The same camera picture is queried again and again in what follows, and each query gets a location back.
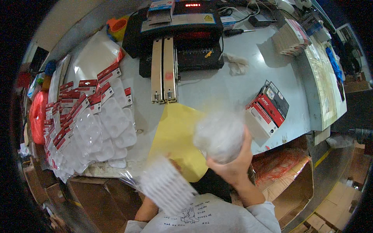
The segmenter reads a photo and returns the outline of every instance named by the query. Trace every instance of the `person's hand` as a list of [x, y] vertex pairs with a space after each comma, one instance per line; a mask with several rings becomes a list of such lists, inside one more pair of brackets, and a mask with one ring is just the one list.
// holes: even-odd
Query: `person's hand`
[[253, 158], [253, 154], [251, 153], [251, 141], [252, 138], [249, 129], [245, 125], [244, 141], [238, 157], [230, 163], [219, 164], [207, 155], [206, 165], [236, 188], [240, 184], [248, 181], [247, 171]]

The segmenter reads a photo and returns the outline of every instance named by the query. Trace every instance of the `white cloth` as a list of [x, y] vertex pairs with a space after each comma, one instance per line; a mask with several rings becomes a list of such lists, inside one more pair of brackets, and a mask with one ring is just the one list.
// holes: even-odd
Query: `white cloth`
[[238, 57], [229, 53], [223, 53], [223, 56], [228, 60], [228, 66], [231, 69], [230, 74], [232, 76], [244, 75], [249, 69], [249, 62], [243, 58]]
[[281, 229], [271, 202], [243, 208], [207, 193], [196, 196], [176, 216], [160, 211], [149, 223], [129, 220], [125, 233], [139, 232], [280, 233]]

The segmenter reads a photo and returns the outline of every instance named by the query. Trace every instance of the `yellow plastic sheet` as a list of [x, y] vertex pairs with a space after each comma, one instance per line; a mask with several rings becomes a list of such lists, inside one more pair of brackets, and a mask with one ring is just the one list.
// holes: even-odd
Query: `yellow plastic sheet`
[[189, 182], [199, 181], [207, 171], [205, 157], [193, 145], [196, 122], [203, 113], [182, 104], [167, 104], [159, 121], [148, 161], [167, 155], [181, 166], [182, 175]]

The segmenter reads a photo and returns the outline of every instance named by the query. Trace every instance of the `screwdriver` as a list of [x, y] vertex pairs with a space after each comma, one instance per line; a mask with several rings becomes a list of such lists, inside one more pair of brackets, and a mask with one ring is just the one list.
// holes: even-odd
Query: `screwdriver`
[[233, 35], [239, 35], [244, 32], [255, 32], [255, 30], [243, 30], [243, 29], [229, 29], [224, 31], [226, 37], [231, 37]]

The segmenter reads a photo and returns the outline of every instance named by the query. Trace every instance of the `table surface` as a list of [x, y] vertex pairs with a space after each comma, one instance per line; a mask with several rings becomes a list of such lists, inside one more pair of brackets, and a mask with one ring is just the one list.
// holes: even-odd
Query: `table surface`
[[[247, 22], [237, 28], [252, 29], [252, 26]], [[181, 82], [178, 83], [179, 103], [204, 111], [211, 106], [216, 107], [215, 104], [243, 108], [256, 96], [266, 79], [272, 81], [288, 101], [289, 111], [284, 123], [263, 146], [253, 141], [253, 154], [266, 151], [266, 147], [272, 149], [280, 146], [310, 131], [307, 97], [298, 67], [292, 58], [274, 51], [270, 37], [276, 31], [275, 26], [269, 26], [224, 38], [225, 53], [248, 60], [249, 69], [245, 75], [231, 76], [228, 63], [225, 62], [219, 70], [181, 72]], [[70, 64], [85, 43], [72, 51]], [[136, 128], [144, 130], [138, 134], [137, 143], [128, 148], [126, 157], [127, 167], [136, 172], [145, 164], [164, 106], [151, 103], [150, 78], [139, 75], [138, 59], [126, 55], [119, 67], [124, 87], [132, 89]], [[70, 81], [75, 81], [72, 66], [65, 77], [65, 82]], [[102, 169], [106, 164], [98, 163], [93, 167], [99, 167], [100, 171], [93, 168], [86, 170], [88, 175], [115, 177], [118, 174], [118, 169]]]

